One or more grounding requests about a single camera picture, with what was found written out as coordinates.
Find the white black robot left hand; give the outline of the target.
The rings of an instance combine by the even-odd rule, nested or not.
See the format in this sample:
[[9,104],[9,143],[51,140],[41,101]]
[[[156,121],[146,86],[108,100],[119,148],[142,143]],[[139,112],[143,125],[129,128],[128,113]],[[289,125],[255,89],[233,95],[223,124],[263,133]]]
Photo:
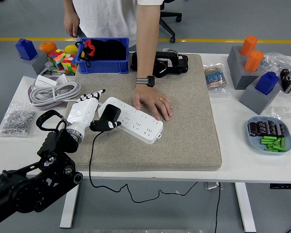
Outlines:
[[67,118],[69,125],[66,130],[78,142],[81,143],[85,136],[85,129],[90,128],[94,132],[110,131],[121,125],[114,119],[93,120],[98,108],[98,101],[105,90],[84,94],[72,105]]

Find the person's right hand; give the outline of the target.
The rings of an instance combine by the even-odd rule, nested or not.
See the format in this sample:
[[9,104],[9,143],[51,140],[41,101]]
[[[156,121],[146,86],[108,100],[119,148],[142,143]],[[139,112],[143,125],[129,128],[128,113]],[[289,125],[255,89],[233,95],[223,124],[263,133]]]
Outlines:
[[77,37],[79,28],[79,17],[75,12],[65,12],[64,27],[66,33],[70,37]]

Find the person's left hand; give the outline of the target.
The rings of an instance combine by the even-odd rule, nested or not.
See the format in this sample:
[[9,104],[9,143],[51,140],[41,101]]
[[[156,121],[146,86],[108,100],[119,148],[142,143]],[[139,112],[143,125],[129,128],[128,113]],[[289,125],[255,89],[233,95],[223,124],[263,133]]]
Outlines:
[[132,100],[137,110],[141,109],[142,103],[145,104],[156,120],[160,120],[163,116],[165,121],[169,121],[173,116],[170,99],[155,87],[137,84],[132,93]]

